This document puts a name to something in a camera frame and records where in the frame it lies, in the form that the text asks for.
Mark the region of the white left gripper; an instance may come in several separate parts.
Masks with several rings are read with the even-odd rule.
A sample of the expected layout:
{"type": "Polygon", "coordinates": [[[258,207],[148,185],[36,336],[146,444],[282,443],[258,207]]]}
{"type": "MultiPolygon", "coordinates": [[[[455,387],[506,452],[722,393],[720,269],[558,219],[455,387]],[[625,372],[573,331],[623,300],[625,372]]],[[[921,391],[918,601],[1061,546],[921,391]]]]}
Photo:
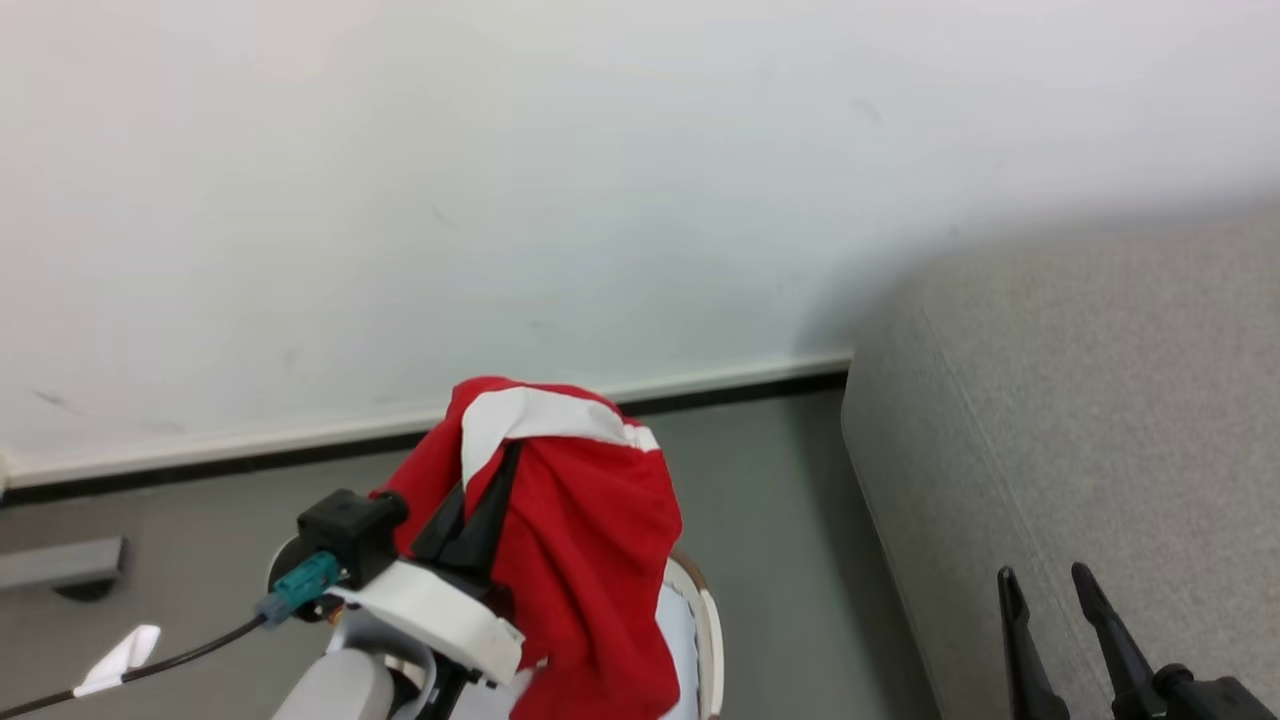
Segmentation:
{"type": "MultiPolygon", "coordinates": [[[[460,482],[417,533],[411,557],[488,583],[497,560],[522,441],[511,441],[470,516],[460,482]]],[[[329,691],[434,691],[457,666],[463,684],[517,682],[524,635],[511,621],[417,565],[397,561],[360,589],[335,585],[342,602],[328,646],[329,691]]]]}

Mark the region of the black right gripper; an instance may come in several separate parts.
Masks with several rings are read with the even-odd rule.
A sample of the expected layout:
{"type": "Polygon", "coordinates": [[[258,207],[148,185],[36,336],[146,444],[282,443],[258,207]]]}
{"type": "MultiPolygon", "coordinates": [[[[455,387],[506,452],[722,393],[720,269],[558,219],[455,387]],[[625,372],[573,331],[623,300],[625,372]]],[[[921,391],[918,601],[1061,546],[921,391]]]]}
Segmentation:
{"type": "MultiPolygon", "coordinates": [[[[1100,643],[1114,691],[1110,707],[1115,719],[1277,717],[1234,676],[1197,680],[1180,664],[1169,664],[1155,674],[1093,571],[1084,562],[1074,562],[1071,580],[1100,643]]],[[[1068,705],[1053,692],[1041,661],[1030,633],[1030,610],[1012,568],[998,570],[997,591],[1010,717],[1069,719],[1068,705]]]]}

